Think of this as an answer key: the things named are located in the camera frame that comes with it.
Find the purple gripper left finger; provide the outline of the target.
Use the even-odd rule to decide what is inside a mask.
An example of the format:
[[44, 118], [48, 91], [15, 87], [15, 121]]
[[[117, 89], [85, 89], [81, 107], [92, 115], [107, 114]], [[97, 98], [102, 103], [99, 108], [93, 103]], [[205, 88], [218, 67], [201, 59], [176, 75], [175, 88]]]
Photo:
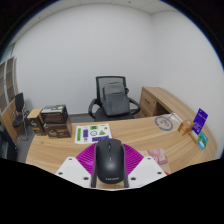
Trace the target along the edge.
[[88, 146], [76, 157], [67, 157], [56, 175], [79, 186], [90, 186], [94, 168], [95, 144]]

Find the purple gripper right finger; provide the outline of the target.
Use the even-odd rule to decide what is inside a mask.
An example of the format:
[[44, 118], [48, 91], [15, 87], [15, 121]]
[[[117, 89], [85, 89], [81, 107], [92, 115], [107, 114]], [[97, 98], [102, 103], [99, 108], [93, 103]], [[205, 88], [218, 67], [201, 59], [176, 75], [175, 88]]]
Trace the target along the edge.
[[124, 144], [124, 150], [125, 171], [129, 183], [151, 183], [166, 176], [153, 157], [144, 157], [126, 144]]

